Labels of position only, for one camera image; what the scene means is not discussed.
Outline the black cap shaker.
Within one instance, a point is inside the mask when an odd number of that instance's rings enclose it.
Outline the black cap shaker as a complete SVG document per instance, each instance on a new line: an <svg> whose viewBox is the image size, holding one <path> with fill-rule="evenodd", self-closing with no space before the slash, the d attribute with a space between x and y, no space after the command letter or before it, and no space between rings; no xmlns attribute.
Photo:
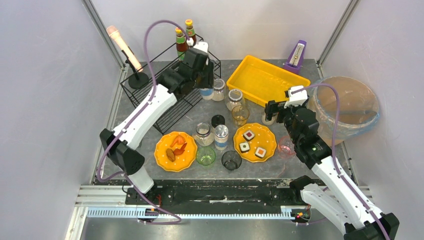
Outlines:
<svg viewBox="0 0 424 240"><path fill-rule="evenodd" d="M262 121L263 125L270 126L270 125L273 125L276 122L277 117L278 117L278 113L276 112L276 113L273 113L271 119L268 120L267 114L265 112L262 112L261 121Z"/></svg>
<svg viewBox="0 0 424 240"><path fill-rule="evenodd" d="M211 126L215 129L219 125L225 125L226 120L223 115L216 114L211 118Z"/></svg>

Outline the blue band spice jar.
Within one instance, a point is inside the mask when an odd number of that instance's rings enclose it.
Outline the blue band spice jar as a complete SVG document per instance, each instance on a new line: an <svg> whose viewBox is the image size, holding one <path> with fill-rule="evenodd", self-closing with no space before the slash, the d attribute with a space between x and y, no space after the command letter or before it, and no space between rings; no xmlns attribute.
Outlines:
<svg viewBox="0 0 424 240"><path fill-rule="evenodd" d="M212 100L214 97L213 88L200 88L199 93L204 100Z"/></svg>
<svg viewBox="0 0 424 240"><path fill-rule="evenodd" d="M219 151L224 151L228 147L229 129L226 125L217 125L214 129L214 145Z"/></svg>

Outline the green label sauce bottle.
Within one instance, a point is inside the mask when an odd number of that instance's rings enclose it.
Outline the green label sauce bottle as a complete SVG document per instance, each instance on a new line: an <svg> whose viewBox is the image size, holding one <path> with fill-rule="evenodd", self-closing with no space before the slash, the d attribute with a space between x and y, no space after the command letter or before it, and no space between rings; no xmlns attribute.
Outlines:
<svg viewBox="0 0 424 240"><path fill-rule="evenodd" d="M189 45L187 43L187 39L185 37L185 34L183 31L179 28L175 28L175 34L176 34L176 51L178 60L182 62L185 57L185 52L189 49Z"/></svg>

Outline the red label sauce bottle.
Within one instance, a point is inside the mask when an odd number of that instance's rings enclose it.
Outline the red label sauce bottle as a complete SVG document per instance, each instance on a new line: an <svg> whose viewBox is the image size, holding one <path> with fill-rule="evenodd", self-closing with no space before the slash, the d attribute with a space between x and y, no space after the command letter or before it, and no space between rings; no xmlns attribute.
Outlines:
<svg viewBox="0 0 424 240"><path fill-rule="evenodd" d="M193 45L195 45L197 43L197 37L196 37L195 29L193 26L193 20L186 19L185 26L186 26L186 32L188 36L193 40Z"/></svg>

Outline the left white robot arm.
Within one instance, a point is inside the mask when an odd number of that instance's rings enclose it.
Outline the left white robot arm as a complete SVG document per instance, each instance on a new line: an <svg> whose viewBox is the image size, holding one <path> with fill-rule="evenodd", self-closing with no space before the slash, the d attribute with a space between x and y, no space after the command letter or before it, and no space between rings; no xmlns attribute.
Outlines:
<svg viewBox="0 0 424 240"><path fill-rule="evenodd" d="M195 88L210 89L213 81L214 62L206 43L198 43L185 52L176 68L169 67L152 78L152 89L122 123L113 130L101 131L99 137L104 148L101 160L109 158L139 192L147 193L154 181L137 147L147 131L179 98Z"/></svg>

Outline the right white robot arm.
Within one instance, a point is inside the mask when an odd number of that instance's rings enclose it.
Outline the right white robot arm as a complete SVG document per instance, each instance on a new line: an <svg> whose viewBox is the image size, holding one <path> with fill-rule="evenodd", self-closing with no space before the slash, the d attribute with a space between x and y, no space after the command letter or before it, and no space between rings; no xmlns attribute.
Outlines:
<svg viewBox="0 0 424 240"><path fill-rule="evenodd" d="M284 124L297 158L323 181L327 195L310 177L304 175L290 183L296 197L317 209L342 234L345 240L393 240L400 222L393 213L383 213L347 175L333 150L318 135L316 113L306 104L289 106L286 101L269 101L265 118L276 114Z"/></svg>

